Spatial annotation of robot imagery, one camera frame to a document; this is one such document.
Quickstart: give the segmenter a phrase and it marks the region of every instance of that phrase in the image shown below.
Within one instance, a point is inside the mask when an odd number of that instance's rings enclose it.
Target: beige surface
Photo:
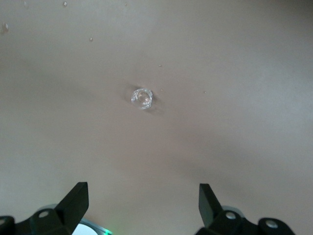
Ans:
[[[193,235],[202,182],[311,234],[310,2],[1,0],[0,213],[88,181],[86,218],[116,235]]]

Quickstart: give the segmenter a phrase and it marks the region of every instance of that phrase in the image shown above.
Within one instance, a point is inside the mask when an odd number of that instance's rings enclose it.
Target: black mechanical arm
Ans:
[[[40,210],[18,224],[11,216],[0,216],[0,235],[71,235],[88,206],[88,185],[80,182],[54,209]],[[278,219],[262,218],[255,225],[224,210],[208,184],[200,184],[199,210],[204,227],[195,235],[295,235]]]

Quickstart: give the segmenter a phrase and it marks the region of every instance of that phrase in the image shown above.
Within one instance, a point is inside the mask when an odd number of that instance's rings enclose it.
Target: water droplet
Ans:
[[[23,6],[28,9],[28,3],[26,1],[23,1]]]
[[[149,89],[141,88],[134,91],[132,103],[139,109],[148,109],[152,104],[152,92]]]
[[[3,23],[2,24],[2,28],[1,28],[1,34],[5,34],[9,31],[9,26],[7,23]]]

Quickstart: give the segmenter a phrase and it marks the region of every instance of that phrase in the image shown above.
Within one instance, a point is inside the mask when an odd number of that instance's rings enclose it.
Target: white circular object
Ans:
[[[84,224],[78,224],[72,235],[98,235],[95,230]]]

